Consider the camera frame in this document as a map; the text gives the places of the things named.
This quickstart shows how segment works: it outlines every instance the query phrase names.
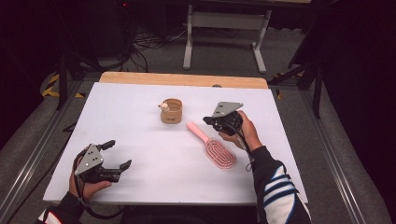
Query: white desk frame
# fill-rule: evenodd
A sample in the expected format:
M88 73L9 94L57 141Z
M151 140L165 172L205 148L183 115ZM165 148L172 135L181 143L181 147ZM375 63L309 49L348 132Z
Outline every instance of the white desk frame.
M227 13L209 13L209 12L193 12L192 5L189 5L189 15L187 20L187 43L184 53L183 68L188 70L191 68L192 55L192 27L211 27L211 28L229 28L244 30L259 30L257 42L252 42L256 63L260 73L266 73L264 61L260 48L262 40L267 30L268 22L271 17L271 10L266 10L265 15L242 15Z

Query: pink hairbrush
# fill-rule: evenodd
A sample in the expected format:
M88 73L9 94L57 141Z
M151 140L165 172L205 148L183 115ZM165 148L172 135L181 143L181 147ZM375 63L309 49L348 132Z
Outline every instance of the pink hairbrush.
M225 147L219 139L209 138L202 132L198 126L192 121L187 123L187 128L195 133L205 142L205 154L212 160L220 169L229 169L233 167L236 162L235 154Z

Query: hand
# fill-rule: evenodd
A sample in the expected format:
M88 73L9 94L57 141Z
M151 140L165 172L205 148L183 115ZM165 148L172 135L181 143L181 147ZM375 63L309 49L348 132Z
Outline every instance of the hand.
M254 127L253 122L250 119L248 119L248 116L244 113L244 111L239 110L238 113L243 120L241 127L242 131L240 132L243 136L245 136L245 140L247 141L247 145L250 151L253 151L256 148L261 147L262 143L260 142L259 136L257 135L257 131L256 128ZM239 139L239 136L237 134L230 136L226 133L219 132L219 136L224 141L233 142L237 147L244 149L244 147L241 145L242 140Z
M70 180L69 180L69 192L78 197L78 192L76 189L76 182L74 178L74 170L72 169L72 174L70 175ZM84 182L80 179L80 186L83 186ZM84 201L87 203L93 195L98 192L101 189L105 189L111 186L111 182L109 181L101 181L96 184L90 184L90 183L85 183L84 186L84 192L82 193L84 197Z

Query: gray carpet floor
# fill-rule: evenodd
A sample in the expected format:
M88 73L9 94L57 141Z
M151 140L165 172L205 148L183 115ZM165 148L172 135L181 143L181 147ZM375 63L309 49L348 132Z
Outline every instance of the gray carpet floor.
M288 63L304 38L299 31L269 29L262 45L262 57L267 67L265 75L260 74L254 60L250 42L257 36L255 32L240 31L235 37L226 37L214 30L194 30L191 69L183 70L185 35L159 49L141 51L148 61L151 73L195 74L236 77L263 77L267 80L276 73L288 71ZM144 65L142 57L132 58ZM125 71L143 72L131 61L123 66ZM81 82L78 92L87 93L95 76ZM281 99L274 97L280 117L289 138L290 145L300 169L305 191L309 200L308 208L313 223L357 223L347 208L347 200L340 191L340 185L334 178L334 170L326 156L325 146L318 133L318 123L323 127L332 146L337 162L342 167L348 187L352 190L365 223L391 223L383 199L370 177L364 171L352 145L348 141L332 103L323 87L320 102L321 119L313 119L312 111L304 103L306 96L312 97L312 90L298 91L291 87L295 78L272 89L279 89ZM65 144L69 133L63 129L78 121L78 116L86 98L72 98L37 168L32 173L21 199L25 198L40 177L51 167L56 156ZM45 97L44 102L26 120L0 151L0 199L7 197L21 168L31 156L31 152L46 131L52 116L56 112L58 99ZM34 223L35 219L50 204L42 197L50 182L50 173L44 177L32 195L21 207L10 223ZM112 214L119 210L115 205L96 205L93 208L101 214ZM83 223L119 223L120 217L111 220L99 220L84 214Z

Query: person's left hand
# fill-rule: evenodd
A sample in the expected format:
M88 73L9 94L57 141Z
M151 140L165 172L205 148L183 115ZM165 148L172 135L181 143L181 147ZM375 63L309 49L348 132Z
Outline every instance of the person's left hand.
M78 197L78 192L76 189L76 183L75 183L75 178L74 178L74 172L75 172L74 169L72 169L72 174L70 175L70 180L69 180L69 192L72 193L73 195L75 195L76 197ZM83 186L83 184L84 183L82 182L82 180L80 180L79 185ZM98 192L99 190L108 188L110 186L111 186L111 182L109 182L109 181L101 181L96 184L85 183L84 192L82 192L84 201L88 202L96 192Z

